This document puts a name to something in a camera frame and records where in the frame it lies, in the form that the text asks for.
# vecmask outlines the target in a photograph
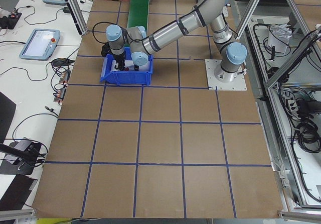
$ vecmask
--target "blue bin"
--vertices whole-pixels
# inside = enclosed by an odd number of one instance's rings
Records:
[[[130,48],[125,47],[126,60],[132,60],[130,55]],[[112,61],[114,60],[111,54],[108,54],[104,59],[104,64],[101,71],[100,81],[107,81],[112,84],[145,84],[150,85],[152,75],[152,58],[149,56],[150,62],[149,71],[113,71],[111,69]]]

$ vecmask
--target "white mounting plate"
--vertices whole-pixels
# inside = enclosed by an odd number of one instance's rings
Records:
[[[224,17],[229,17],[229,12],[227,11],[226,6],[223,7],[223,15],[224,15]]]
[[[244,79],[244,75],[240,74],[234,79],[233,82],[230,83],[223,83],[219,81],[214,76],[214,70],[217,65],[221,64],[221,60],[216,59],[206,59],[205,66],[206,66],[206,74],[207,74],[207,84],[209,90],[218,90],[218,91],[246,91],[246,83]]]

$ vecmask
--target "blue plastic crate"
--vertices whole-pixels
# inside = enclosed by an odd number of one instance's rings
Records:
[[[129,47],[125,47],[126,60],[132,60]],[[104,59],[104,64],[101,71],[100,81],[107,81],[112,84],[145,84],[150,85],[152,75],[152,59],[149,56],[149,71],[114,71],[111,69],[112,61],[114,60],[111,54],[108,54]]]

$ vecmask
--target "yellow object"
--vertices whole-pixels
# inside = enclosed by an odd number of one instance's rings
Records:
[[[37,219],[37,224],[55,224],[61,221],[69,221],[66,224],[71,223],[71,218],[40,218]]]

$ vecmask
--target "green conveyor belt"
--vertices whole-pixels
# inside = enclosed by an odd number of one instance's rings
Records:
[[[130,0],[127,27],[143,26],[147,32],[149,0]]]

